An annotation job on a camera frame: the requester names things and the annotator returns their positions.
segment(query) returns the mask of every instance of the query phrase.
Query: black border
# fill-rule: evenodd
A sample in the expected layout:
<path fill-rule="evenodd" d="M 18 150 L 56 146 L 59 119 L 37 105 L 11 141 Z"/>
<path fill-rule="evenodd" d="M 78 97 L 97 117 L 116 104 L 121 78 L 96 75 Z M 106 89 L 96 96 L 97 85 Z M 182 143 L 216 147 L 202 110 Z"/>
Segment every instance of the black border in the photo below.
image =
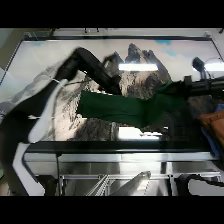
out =
<path fill-rule="evenodd" d="M 23 37 L 18 43 L 0 81 L 4 80 L 21 43 L 23 41 L 48 41 L 48 40 L 83 40 L 83 39 L 145 39 L 145 40 L 193 40 L 211 41 L 220 55 L 213 39 L 210 37 L 185 37 L 185 36 L 51 36 L 51 37 Z M 26 153 L 49 153 L 55 154 L 55 149 L 61 154 L 123 154 L 123 153 L 186 153 L 186 152 L 209 152 L 205 148 L 190 146 L 187 142 L 139 142 L 139 141 L 40 141 L 31 144 Z"/>

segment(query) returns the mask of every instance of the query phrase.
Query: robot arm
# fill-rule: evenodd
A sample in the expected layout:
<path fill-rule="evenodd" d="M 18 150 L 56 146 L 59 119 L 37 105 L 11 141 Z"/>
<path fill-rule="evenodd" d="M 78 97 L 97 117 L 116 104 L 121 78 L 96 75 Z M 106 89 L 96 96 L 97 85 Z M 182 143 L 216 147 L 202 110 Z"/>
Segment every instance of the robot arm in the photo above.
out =
<path fill-rule="evenodd" d="M 110 77 L 91 52 L 77 48 L 58 69 L 54 80 L 14 107 L 0 125 L 0 159 L 9 188 L 15 195 L 44 195 L 43 186 L 25 164 L 24 154 L 30 144 L 40 141 L 45 135 L 57 94 L 78 70 L 85 71 L 106 92 L 121 94 L 117 77 Z"/>

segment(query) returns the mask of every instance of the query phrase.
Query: mountain image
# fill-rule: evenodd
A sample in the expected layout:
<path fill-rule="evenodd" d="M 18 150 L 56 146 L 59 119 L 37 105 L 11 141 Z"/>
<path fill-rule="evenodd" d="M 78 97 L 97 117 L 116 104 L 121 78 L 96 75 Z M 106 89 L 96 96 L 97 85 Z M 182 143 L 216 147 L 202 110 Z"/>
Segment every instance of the mountain image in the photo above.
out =
<path fill-rule="evenodd" d="M 156 57 L 152 50 L 141 50 L 135 44 L 130 43 L 128 55 L 124 59 L 115 51 L 115 59 L 108 62 L 106 70 L 110 76 L 121 77 L 120 88 L 122 95 L 148 99 L 164 83 L 171 80 L 170 74 L 164 64 Z M 19 102 L 34 95 L 50 82 L 63 61 L 57 62 L 45 71 L 37 75 L 33 82 L 22 91 L 14 95 L 8 102 L 0 103 L 1 116 L 4 115 Z M 158 71 L 128 72 L 118 69 L 119 63 L 155 63 Z M 55 113 L 52 114 L 52 122 L 42 140 L 45 141 L 107 141 L 116 140 L 118 128 L 125 126 L 115 122 L 108 122 L 96 118 L 85 119 L 76 114 L 76 109 L 82 90 L 100 92 L 99 85 L 85 75 L 78 72 L 71 84 L 65 86 L 58 94 Z M 161 122 L 149 125 L 142 131 L 161 131 L 164 126 L 169 127 L 171 136 L 169 139 L 184 139 L 188 135 L 188 120 L 185 122 L 182 114 L 177 112 L 165 114 Z"/>

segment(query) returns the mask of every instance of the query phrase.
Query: dark green fabric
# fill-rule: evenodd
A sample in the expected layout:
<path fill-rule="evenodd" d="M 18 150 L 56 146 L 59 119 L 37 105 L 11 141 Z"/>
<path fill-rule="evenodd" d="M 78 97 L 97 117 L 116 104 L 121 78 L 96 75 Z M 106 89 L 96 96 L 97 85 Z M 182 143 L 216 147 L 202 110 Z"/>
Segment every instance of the dark green fabric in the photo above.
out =
<path fill-rule="evenodd" d="M 179 88 L 177 83 L 162 85 L 147 100 L 82 91 L 77 113 L 85 118 L 99 118 L 143 128 L 161 118 L 165 111 L 174 112 L 183 106 L 184 97 L 176 94 Z"/>

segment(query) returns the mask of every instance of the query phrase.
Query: table surface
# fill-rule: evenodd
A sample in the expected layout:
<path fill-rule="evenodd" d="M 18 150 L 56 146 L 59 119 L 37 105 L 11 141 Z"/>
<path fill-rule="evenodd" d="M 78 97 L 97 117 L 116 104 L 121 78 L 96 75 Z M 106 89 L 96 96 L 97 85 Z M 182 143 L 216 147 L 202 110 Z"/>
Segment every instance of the table surface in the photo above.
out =
<path fill-rule="evenodd" d="M 4 115 L 13 106 L 42 89 L 49 82 L 49 77 L 54 77 L 58 67 L 71 53 L 71 49 L 77 46 L 87 48 L 101 61 L 103 57 L 116 52 L 119 63 L 156 63 L 158 71 L 155 72 L 119 71 L 115 61 L 108 63 L 106 67 L 110 76 L 117 74 L 121 76 L 120 87 L 124 96 L 141 99 L 150 98 L 160 85 L 168 81 L 182 80 L 185 75 L 198 77 L 197 72 L 191 67 L 194 57 L 198 56 L 202 60 L 218 57 L 211 43 L 203 41 L 172 41 L 172 43 L 154 40 L 94 40 L 92 43 L 91 40 L 24 42 L 0 87 L 1 113 Z M 89 78 L 84 73 L 78 72 L 72 82 L 87 80 Z M 43 138 L 44 141 L 117 140 L 119 127 L 126 125 L 94 118 L 85 119 L 76 114 L 82 90 L 99 92 L 98 84 L 93 80 L 66 86 L 58 95 L 53 115 L 55 118 L 49 125 L 49 130 Z M 195 118 L 201 113 L 210 113 L 213 110 L 214 104 L 209 96 L 190 98 L 184 109 L 173 114 L 165 113 L 159 122 L 148 125 L 141 131 L 163 133 L 162 140 L 164 141 L 184 141 L 192 147 L 208 147 Z"/>

